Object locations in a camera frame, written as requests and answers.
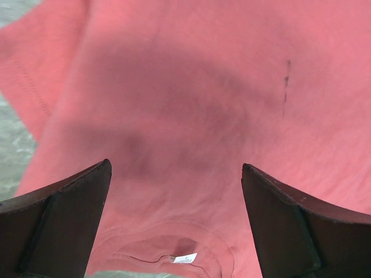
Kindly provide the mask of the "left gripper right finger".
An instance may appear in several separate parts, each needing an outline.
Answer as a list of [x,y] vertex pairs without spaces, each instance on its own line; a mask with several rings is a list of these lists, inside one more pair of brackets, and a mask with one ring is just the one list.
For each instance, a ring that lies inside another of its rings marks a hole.
[[370,215],[286,185],[251,164],[242,190],[263,277],[370,277]]

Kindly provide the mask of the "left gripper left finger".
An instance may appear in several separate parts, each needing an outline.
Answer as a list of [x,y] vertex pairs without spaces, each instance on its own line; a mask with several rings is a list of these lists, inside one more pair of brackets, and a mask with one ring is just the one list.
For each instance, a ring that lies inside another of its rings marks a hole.
[[1,277],[84,277],[111,176],[105,159],[1,201]]

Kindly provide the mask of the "salmon pink t shirt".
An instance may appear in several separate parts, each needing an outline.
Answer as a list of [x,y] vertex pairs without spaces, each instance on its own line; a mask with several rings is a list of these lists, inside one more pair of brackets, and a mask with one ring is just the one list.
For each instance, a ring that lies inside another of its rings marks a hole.
[[369,1],[43,1],[1,92],[38,144],[18,195],[112,164],[90,275],[260,277],[244,163],[370,213]]

